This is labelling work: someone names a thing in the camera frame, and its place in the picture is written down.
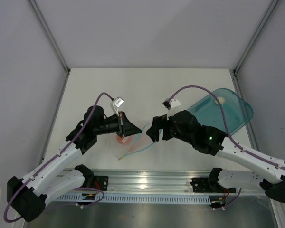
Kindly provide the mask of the orange toy pumpkin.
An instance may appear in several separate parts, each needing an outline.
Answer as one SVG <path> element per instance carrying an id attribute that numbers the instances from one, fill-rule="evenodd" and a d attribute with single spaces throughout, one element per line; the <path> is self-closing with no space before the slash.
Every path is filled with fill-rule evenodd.
<path id="1" fill-rule="evenodd" d="M 127 138 L 126 137 L 120 137 L 120 136 L 116 136 L 116 139 L 117 139 L 117 142 L 120 143 L 120 144 L 125 144 L 126 141 L 127 141 Z"/>

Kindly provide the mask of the clear zip top bag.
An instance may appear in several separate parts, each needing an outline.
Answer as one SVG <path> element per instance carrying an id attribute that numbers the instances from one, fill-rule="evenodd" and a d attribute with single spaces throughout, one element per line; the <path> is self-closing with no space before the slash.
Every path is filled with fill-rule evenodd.
<path id="1" fill-rule="evenodd" d="M 117 142 L 116 136 L 114 134 L 110 137 L 109 149 L 110 153 L 113 154 L 118 160 L 122 160 L 126 156 L 132 155 L 137 152 L 142 152 L 147 150 L 153 145 L 152 140 L 146 135 L 146 131 L 151 127 L 152 123 L 145 123 L 141 126 L 141 133 L 128 136 L 125 144 L 120 144 Z"/>

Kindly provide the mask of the cream toy egg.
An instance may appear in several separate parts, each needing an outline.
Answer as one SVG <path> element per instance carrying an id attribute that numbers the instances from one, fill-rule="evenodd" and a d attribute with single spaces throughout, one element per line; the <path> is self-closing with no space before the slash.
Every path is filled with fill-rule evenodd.
<path id="1" fill-rule="evenodd" d="M 225 103 L 224 97 L 219 96 L 219 97 L 217 97 L 217 99 L 215 99 L 215 104 L 217 104 L 217 105 L 219 105 L 219 104 L 223 105 L 224 103 Z"/>

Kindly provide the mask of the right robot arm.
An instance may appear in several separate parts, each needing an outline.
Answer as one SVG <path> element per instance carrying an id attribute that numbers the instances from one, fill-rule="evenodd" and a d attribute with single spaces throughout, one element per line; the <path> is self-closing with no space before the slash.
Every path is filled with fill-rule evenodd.
<path id="1" fill-rule="evenodd" d="M 201 125 L 188 111 L 180 111 L 171 117 L 154 117 L 146 134 L 153 142 L 158 142 L 160 131 L 163 131 L 164 141 L 175 138 L 190 144 L 202 154 L 224 158 L 247 168 L 247 171 L 213 168 L 207 178 L 192 179 L 194 192 L 262 190 L 270 199 L 285 203 L 285 160 L 242 146 L 226 132 Z"/>

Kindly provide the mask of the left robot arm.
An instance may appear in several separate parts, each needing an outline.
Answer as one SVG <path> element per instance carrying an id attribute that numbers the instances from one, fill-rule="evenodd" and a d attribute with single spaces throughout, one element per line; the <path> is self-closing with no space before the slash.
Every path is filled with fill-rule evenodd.
<path id="1" fill-rule="evenodd" d="M 7 218 L 9 208 L 13 208 L 21 219 L 31 222 L 59 196 L 73 189 L 90 189 L 94 183 L 94 174 L 84 165 L 76 166 L 69 175 L 58 175 L 94 146 L 99 135 L 115 133 L 119 137 L 128 137 L 141 132 L 124 112 L 105 117 L 102 107 L 89 107 L 83 120 L 66 137 L 55 154 L 22 178 L 13 176 L 8 180 L 8 205 L 3 215 L 5 222 L 11 222 Z"/>

